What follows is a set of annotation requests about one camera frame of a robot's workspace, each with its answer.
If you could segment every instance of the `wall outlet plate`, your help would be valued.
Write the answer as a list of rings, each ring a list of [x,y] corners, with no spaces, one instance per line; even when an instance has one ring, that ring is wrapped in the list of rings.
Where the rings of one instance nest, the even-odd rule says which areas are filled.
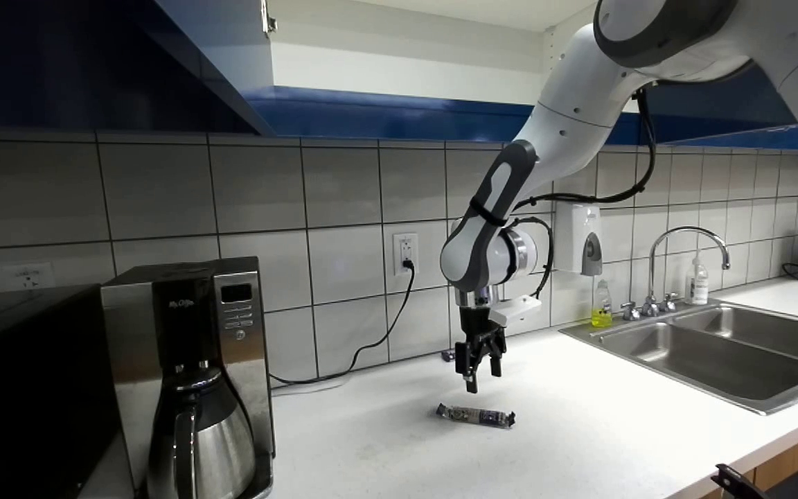
[[[417,232],[392,232],[392,273],[403,275],[402,260],[409,260],[417,270],[421,239]]]
[[[25,267],[10,267],[7,273],[10,292],[32,292],[32,288],[51,288],[51,270],[49,263],[25,263]]]

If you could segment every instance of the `kitchen counter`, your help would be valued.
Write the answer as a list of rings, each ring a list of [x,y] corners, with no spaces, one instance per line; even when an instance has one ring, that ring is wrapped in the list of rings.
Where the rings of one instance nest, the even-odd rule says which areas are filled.
[[[722,300],[798,317],[787,279]],[[703,496],[715,464],[798,443],[798,404],[759,415],[550,329],[510,338],[500,381],[478,371],[475,396],[437,356],[276,390],[272,496]],[[517,424],[442,422],[441,403]]]

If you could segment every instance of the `stainless steel sink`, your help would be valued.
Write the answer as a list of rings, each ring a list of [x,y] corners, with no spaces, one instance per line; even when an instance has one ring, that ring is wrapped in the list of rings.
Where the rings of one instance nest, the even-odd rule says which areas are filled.
[[[565,329],[599,350],[755,414],[798,403],[798,321],[739,307],[687,307],[600,332]]]
[[[729,336],[743,345],[755,345],[798,358],[798,320],[744,307],[707,307],[703,314],[678,317],[676,324]]]

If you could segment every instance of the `black cable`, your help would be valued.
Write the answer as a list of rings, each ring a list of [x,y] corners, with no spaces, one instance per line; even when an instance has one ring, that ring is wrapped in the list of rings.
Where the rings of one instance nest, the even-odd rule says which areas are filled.
[[[511,212],[524,209],[524,205],[536,205],[536,203],[583,203],[583,205],[608,205],[608,203],[622,203],[639,192],[644,192],[647,180],[651,180],[651,171],[654,171],[654,159],[657,159],[657,135],[654,135],[654,121],[651,121],[651,109],[647,109],[647,96],[644,96],[644,88],[637,88],[635,91],[635,99],[639,102],[639,133],[644,133],[644,145],[647,145],[647,170],[644,175],[625,192],[617,192],[612,196],[583,196],[583,194],[570,194],[570,192],[554,192],[554,194],[539,194],[539,196],[529,196],[529,200],[520,200],[514,203]]]
[[[284,376],[276,376],[276,374],[267,374],[267,376],[276,381],[276,382],[283,382],[283,385],[310,385],[310,382],[326,382],[326,381],[345,376],[345,374],[355,370],[355,364],[360,360],[360,352],[376,350],[376,346],[382,346],[382,345],[392,336],[392,329],[396,329],[396,324],[398,324],[398,317],[402,317],[402,310],[403,310],[403,304],[407,304],[407,300],[409,300],[409,288],[414,285],[414,278],[417,278],[414,263],[402,260],[402,267],[409,273],[409,279],[407,279],[402,304],[398,304],[391,327],[378,336],[378,340],[358,346],[355,356],[351,356],[351,360],[349,360],[349,370],[334,371],[334,374],[326,374],[326,376],[306,376],[306,381],[284,381]]]
[[[543,292],[547,275],[554,273],[554,227],[547,227],[547,224],[546,224],[543,220],[536,220],[536,217],[514,220],[510,227],[514,227],[514,224],[539,224],[539,227],[546,230],[546,239],[547,239],[547,241],[546,241],[546,263],[543,263],[539,284],[536,284],[536,288],[531,292],[531,297],[539,300],[539,292]]]

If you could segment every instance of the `soap dispenser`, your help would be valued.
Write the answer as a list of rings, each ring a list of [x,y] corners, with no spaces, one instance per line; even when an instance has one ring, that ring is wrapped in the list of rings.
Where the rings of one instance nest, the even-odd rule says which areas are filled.
[[[697,257],[696,257],[696,275],[693,275],[693,285],[690,285],[690,300],[693,300],[693,304],[707,304],[708,302],[708,275],[701,270]]]

